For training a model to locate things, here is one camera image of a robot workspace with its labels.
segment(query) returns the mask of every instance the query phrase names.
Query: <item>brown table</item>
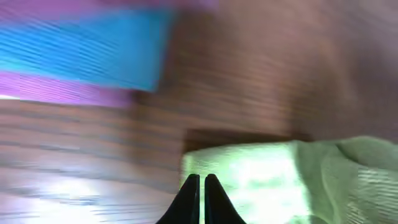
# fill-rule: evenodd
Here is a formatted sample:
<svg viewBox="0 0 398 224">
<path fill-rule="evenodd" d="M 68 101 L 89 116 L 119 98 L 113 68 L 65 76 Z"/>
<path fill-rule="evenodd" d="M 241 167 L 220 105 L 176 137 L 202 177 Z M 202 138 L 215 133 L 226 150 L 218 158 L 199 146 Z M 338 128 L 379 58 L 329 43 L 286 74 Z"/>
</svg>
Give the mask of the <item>brown table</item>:
<svg viewBox="0 0 398 224">
<path fill-rule="evenodd" d="M 182 17 L 159 91 L 129 110 L 0 101 L 1 223 L 155 223 L 183 151 L 397 139 L 396 3 L 220 5 Z"/>
</svg>

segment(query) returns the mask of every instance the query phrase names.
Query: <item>light green cloth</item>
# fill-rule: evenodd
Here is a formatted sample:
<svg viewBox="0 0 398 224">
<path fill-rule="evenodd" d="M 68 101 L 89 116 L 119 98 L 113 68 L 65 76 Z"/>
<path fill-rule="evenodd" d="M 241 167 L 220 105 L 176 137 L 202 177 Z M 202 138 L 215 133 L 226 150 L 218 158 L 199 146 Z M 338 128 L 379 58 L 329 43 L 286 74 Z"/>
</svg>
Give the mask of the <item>light green cloth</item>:
<svg viewBox="0 0 398 224">
<path fill-rule="evenodd" d="M 398 223 L 398 146 L 376 138 L 190 152 L 185 180 L 216 174 L 248 224 Z"/>
</svg>

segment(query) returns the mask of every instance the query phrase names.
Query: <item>pink object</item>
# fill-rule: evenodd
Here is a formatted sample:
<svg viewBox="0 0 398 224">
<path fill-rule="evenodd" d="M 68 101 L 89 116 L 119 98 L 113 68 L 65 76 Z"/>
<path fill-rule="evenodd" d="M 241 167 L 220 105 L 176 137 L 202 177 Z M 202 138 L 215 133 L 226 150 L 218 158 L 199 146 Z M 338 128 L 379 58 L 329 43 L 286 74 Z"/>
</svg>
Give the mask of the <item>pink object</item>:
<svg viewBox="0 0 398 224">
<path fill-rule="evenodd" d="M 202 8 L 216 0 L 0 0 L 0 22 L 26 19 L 76 19 L 120 7 Z"/>
<path fill-rule="evenodd" d="M 0 72 L 0 95 L 20 100 L 125 108 L 134 102 L 133 93 L 133 90 L 104 88 L 78 82 L 61 82 L 34 75 Z"/>
</svg>

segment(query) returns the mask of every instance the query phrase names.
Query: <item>wooden floor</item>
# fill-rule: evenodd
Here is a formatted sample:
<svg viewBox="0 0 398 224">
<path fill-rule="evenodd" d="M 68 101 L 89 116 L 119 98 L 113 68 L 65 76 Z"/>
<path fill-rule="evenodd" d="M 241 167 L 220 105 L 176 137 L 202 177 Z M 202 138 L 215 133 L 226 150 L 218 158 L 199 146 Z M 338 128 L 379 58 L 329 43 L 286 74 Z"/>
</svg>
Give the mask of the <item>wooden floor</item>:
<svg viewBox="0 0 398 224">
<path fill-rule="evenodd" d="M 129 110 L 1 101 L 0 223 L 155 223 L 201 147 L 398 140 L 397 1 L 220 0 L 170 52 Z"/>
</svg>

